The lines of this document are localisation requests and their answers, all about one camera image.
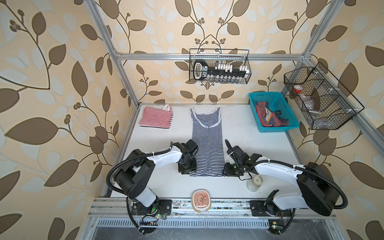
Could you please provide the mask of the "blue white striped tank top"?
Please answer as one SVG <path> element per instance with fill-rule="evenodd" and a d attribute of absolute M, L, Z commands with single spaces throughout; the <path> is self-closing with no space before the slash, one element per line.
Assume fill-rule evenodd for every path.
<path fill-rule="evenodd" d="M 221 177 L 225 167 L 222 109 L 216 108 L 207 114 L 198 114 L 190 109 L 193 121 L 192 140 L 197 144 L 195 153 L 197 169 L 191 177 Z"/>

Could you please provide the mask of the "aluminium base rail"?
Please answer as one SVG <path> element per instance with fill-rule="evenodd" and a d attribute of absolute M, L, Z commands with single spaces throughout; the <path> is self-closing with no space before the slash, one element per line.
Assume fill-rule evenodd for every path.
<path fill-rule="evenodd" d="M 318 222 L 334 220 L 335 215 L 324 217 L 309 209 L 285 210 L 271 215 L 261 211 L 262 200 L 213 198 L 211 207 L 196 212 L 191 199 L 161 199 L 153 214 L 144 213 L 143 207 L 125 198 L 96 198 L 88 217 L 97 227 L 135 227 L 159 229 L 251 229 L 267 230 L 283 227 L 289 220 Z"/>

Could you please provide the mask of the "teal plastic basket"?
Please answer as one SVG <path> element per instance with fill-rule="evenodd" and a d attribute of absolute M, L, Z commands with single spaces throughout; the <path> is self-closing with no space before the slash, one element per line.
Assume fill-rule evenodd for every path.
<path fill-rule="evenodd" d="M 259 132 L 279 133 L 299 127 L 298 120 L 281 93 L 250 93 L 249 99 Z"/>

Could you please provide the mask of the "black socket tool set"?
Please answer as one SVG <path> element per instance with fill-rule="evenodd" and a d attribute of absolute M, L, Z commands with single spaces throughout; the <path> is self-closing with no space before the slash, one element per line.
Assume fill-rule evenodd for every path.
<path fill-rule="evenodd" d="M 190 64 L 190 79 L 220 84 L 247 84 L 252 76 L 248 62 L 196 60 Z"/>

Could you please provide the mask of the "red white striped folded top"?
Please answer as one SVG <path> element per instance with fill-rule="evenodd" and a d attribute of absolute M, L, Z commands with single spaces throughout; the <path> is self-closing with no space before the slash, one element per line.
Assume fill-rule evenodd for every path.
<path fill-rule="evenodd" d="M 173 119 L 171 106 L 165 105 L 162 109 L 145 107 L 139 121 L 141 127 L 169 129 Z"/>

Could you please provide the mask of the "maroon red garment in basket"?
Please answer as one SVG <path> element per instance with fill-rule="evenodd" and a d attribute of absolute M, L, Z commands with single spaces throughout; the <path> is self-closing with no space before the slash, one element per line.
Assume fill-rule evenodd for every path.
<path fill-rule="evenodd" d="M 285 127 L 289 120 L 281 117 L 281 111 L 271 111 L 268 102 L 258 102 L 255 105 L 258 119 L 263 127 Z"/>

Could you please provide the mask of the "pink oval container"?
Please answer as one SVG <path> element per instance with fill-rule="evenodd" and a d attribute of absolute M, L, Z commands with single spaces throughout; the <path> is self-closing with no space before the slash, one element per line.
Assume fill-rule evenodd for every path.
<path fill-rule="evenodd" d="M 195 212 L 207 212 L 212 206 L 209 192 L 203 189 L 196 190 L 191 197 L 191 204 Z"/>

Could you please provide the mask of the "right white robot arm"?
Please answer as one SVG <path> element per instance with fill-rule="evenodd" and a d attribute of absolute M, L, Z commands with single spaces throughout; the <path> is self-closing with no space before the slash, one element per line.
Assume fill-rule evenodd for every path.
<path fill-rule="evenodd" d="M 231 146 L 228 140 L 225 144 L 229 157 L 234 161 L 233 164 L 225 164 L 225 177 L 240 179 L 245 174 L 251 178 L 269 176 L 294 186 L 291 190 L 272 190 L 265 200 L 250 202 L 253 211 L 271 217 L 283 217 L 286 211 L 290 211 L 290 218 L 285 224 L 270 225 L 271 234 L 284 234 L 292 224 L 297 209 L 311 209 L 321 216 L 328 217 L 333 210 L 345 209 L 348 206 L 346 194 L 320 165 L 313 162 L 307 165 L 288 164 L 260 154 L 248 155 L 239 146 Z"/>

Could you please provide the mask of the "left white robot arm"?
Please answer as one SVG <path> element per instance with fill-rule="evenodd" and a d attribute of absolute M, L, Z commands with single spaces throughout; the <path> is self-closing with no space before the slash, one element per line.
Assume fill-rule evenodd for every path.
<path fill-rule="evenodd" d="M 159 152 L 144 153 L 136 149 L 108 172 L 108 188 L 126 196 L 129 218 L 141 234 L 152 233 L 159 219 L 171 213 L 172 200 L 159 199 L 148 187 L 155 168 L 177 164 L 179 173 L 187 175 L 197 169 L 197 151 L 198 145 L 193 140 L 171 142 L 170 147 Z"/>

